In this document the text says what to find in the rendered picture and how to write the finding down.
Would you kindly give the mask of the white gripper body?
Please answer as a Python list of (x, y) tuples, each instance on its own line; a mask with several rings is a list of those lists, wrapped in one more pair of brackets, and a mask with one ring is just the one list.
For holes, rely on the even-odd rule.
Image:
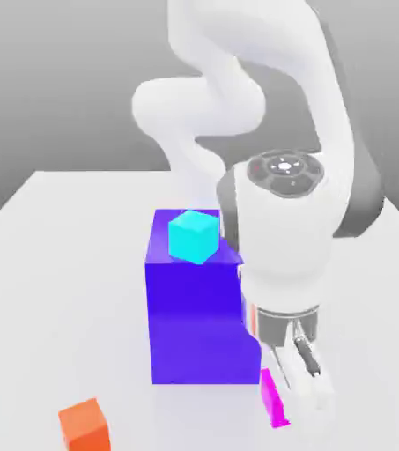
[(335, 390), (327, 370), (304, 358), (295, 344), (263, 346), (263, 363), (269, 368), (289, 419), (334, 419)]

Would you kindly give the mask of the small magenta cube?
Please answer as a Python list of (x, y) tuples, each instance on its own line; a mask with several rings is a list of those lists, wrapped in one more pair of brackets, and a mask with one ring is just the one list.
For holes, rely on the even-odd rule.
[(284, 414), (283, 402), (277, 392), (276, 384), (268, 367), (261, 370), (261, 393), (262, 402), (268, 414), (270, 425), (273, 428), (289, 425), (290, 421)]

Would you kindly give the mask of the small cyan cube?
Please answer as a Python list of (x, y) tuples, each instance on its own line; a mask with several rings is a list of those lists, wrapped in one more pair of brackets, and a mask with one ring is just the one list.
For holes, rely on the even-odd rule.
[(168, 252), (200, 265), (218, 251), (219, 237), (219, 217), (187, 210), (168, 223)]

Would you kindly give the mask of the small orange cube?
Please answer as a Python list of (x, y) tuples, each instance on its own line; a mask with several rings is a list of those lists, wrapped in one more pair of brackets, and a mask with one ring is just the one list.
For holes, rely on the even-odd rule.
[(111, 451), (107, 420), (96, 398), (58, 412), (67, 451)]

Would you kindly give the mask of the large purple box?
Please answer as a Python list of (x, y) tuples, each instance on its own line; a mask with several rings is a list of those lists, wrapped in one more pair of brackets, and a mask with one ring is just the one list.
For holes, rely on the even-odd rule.
[(168, 224), (179, 210), (157, 209), (145, 257), (155, 384), (257, 384), (261, 349), (242, 320), (240, 256), (226, 240), (204, 264), (168, 253)]

